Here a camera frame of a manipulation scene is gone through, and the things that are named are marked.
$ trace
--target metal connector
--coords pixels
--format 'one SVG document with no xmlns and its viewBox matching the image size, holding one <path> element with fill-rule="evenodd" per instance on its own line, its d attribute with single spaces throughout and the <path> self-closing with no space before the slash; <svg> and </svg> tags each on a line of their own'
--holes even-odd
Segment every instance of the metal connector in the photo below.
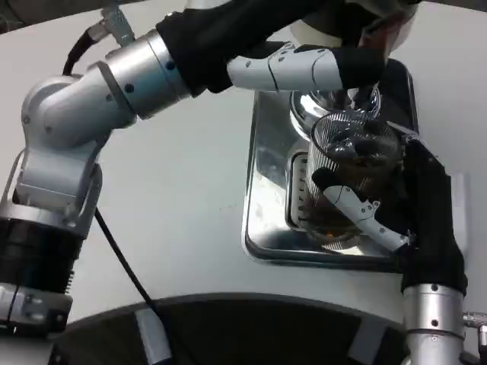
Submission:
<svg viewBox="0 0 487 365">
<path fill-rule="evenodd" d="M 121 46 L 127 46 L 135 40 L 135 34 L 130 27 L 129 21 L 120 10 L 118 5 L 111 5 L 101 11 L 103 26 Z"/>
</svg>

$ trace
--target black cylindrical joint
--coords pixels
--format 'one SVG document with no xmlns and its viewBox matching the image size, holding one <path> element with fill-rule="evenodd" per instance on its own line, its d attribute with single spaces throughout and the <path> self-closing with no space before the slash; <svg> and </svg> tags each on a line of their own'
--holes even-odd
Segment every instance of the black cylindrical joint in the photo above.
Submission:
<svg viewBox="0 0 487 365">
<path fill-rule="evenodd" d="M 82 243 L 68 231 L 0 220 L 0 282 L 63 294 Z"/>
</svg>

